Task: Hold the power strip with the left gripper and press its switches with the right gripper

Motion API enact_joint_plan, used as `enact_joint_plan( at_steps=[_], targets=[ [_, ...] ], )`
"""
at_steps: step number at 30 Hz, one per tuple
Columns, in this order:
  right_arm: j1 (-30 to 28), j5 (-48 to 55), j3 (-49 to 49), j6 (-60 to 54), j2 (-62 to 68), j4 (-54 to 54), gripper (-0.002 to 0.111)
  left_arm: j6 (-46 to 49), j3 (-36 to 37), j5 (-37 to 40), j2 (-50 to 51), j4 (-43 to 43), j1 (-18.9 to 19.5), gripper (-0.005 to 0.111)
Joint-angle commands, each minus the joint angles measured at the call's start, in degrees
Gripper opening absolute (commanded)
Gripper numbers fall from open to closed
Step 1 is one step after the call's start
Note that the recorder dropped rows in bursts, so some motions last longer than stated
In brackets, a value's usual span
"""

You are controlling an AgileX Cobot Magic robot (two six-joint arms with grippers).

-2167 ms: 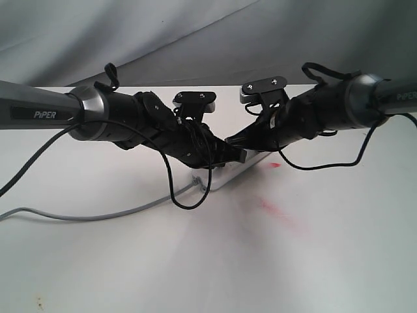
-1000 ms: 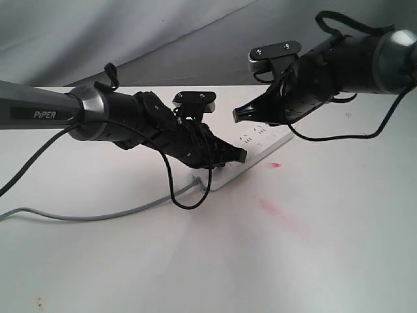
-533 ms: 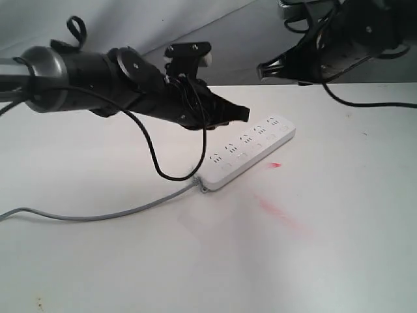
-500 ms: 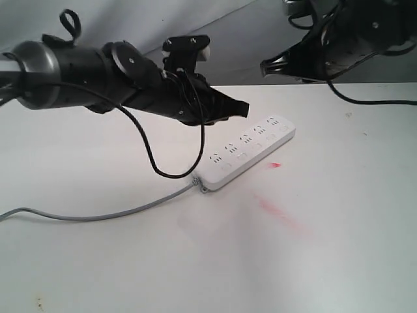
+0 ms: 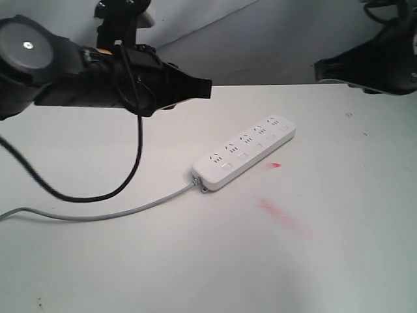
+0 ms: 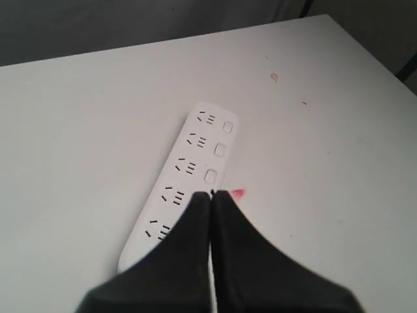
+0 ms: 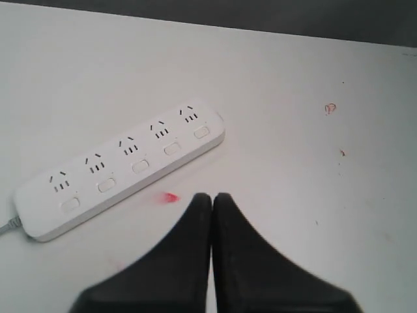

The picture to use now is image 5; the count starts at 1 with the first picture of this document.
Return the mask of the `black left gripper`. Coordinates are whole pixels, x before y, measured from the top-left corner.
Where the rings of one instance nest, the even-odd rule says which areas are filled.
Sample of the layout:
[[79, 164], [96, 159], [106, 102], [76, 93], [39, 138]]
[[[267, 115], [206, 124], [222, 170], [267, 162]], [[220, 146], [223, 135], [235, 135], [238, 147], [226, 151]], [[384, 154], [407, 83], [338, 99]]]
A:
[[35, 105], [117, 108], [150, 117], [185, 100], [211, 98], [212, 80], [188, 75], [150, 49], [117, 46], [110, 54], [90, 50], [87, 55], [91, 60], [79, 74], [47, 86], [35, 98]]

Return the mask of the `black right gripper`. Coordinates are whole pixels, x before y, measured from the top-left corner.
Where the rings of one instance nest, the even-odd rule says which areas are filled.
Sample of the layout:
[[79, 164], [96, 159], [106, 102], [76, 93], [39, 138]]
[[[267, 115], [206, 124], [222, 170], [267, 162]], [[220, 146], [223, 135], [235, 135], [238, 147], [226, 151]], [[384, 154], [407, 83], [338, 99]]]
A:
[[416, 91], [416, 14], [390, 18], [361, 45], [314, 63], [315, 81], [337, 82], [374, 93], [407, 95]]

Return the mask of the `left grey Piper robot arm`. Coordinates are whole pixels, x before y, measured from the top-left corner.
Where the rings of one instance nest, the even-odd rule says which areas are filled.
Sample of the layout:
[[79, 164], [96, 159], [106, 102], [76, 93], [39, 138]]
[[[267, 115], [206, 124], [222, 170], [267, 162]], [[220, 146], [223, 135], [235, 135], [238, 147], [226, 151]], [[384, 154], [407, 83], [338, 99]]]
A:
[[96, 47], [88, 47], [25, 16], [1, 20], [1, 118], [30, 105], [120, 108], [150, 117], [210, 98], [210, 80], [188, 75], [153, 47], [125, 42], [109, 28], [101, 25]]

